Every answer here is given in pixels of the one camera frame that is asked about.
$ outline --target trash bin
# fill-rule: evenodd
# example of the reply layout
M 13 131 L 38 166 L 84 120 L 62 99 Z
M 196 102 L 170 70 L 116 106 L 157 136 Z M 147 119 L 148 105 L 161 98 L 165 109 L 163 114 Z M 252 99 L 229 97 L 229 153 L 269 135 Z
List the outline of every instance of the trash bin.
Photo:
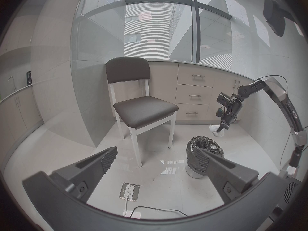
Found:
M 207 136 L 193 137 L 186 147 L 187 165 L 186 172 L 193 178 L 202 178 L 206 176 L 206 172 L 200 167 L 198 161 L 195 158 L 195 149 L 203 148 L 216 155 L 224 157 L 223 149 L 212 139 Z

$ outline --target sink faucet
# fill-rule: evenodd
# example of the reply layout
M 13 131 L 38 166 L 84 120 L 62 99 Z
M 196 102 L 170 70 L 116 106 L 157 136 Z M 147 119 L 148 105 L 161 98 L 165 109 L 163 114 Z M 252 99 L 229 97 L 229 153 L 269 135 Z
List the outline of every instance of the sink faucet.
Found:
M 14 91 L 16 91 L 16 87 L 15 87 L 15 81 L 14 81 L 14 78 L 13 78 L 13 76 L 11 76 L 10 78 L 12 78 L 12 79 L 13 79 Z

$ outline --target white floor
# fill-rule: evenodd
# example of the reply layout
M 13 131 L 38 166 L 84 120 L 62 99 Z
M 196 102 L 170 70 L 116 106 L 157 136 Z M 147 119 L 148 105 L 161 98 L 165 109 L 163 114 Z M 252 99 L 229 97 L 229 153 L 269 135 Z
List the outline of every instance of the white floor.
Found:
M 208 125 L 176 125 L 172 148 L 168 148 L 170 125 L 160 125 L 138 135 L 143 166 L 135 160 L 129 130 L 122 123 L 125 140 L 121 140 L 116 124 L 97 148 L 91 148 L 65 139 L 44 125 L 33 132 L 14 152 L 4 178 L 14 197 L 25 212 L 37 223 L 44 223 L 28 199 L 21 181 L 37 171 L 50 174 L 53 170 L 74 163 L 106 148 L 117 146 L 118 155 L 99 182 L 88 204 L 96 208 L 123 215 L 125 201 L 119 198 L 123 182 L 140 185 L 137 202 L 128 202 L 128 213 L 135 206 L 159 209 L 177 209 L 194 215 L 223 204 L 207 177 L 193 179 L 185 171 L 186 145 L 195 136 L 205 135 L 215 140 L 224 150 L 225 158 L 256 169 L 259 178 L 278 170 L 269 156 L 239 125 L 233 124 L 225 136 L 214 137 Z M 142 219 L 178 218 L 177 212 L 159 212 L 137 209 Z

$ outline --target drawer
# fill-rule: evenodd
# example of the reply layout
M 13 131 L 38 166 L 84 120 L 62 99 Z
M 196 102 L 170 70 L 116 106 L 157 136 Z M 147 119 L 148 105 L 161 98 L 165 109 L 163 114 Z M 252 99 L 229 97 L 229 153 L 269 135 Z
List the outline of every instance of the drawer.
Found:
M 210 104 L 212 87 L 191 85 L 176 86 L 176 103 Z
M 215 71 L 209 67 L 179 64 L 178 84 L 213 87 L 214 81 Z
M 208 105 L 176 103 L 179 110 L 176 113 L 177 120 L 206 120 Z

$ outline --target cabinet handle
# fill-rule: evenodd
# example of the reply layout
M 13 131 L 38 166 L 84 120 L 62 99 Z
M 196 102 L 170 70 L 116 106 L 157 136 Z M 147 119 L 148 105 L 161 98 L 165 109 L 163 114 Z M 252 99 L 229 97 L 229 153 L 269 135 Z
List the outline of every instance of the cabinet handle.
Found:
M 233 87 L 233 90 L 235 90 L 236 80 L 237 80 L 237 78 L 234 80 L 234 87 Z
M 192 76 L 205 77 L 204 75 L 192 75 Z
M 237 87 L 237 89 L 240 87 L 240 81 L 241 81 L 241 79 L 238 81 L 238 87 Z

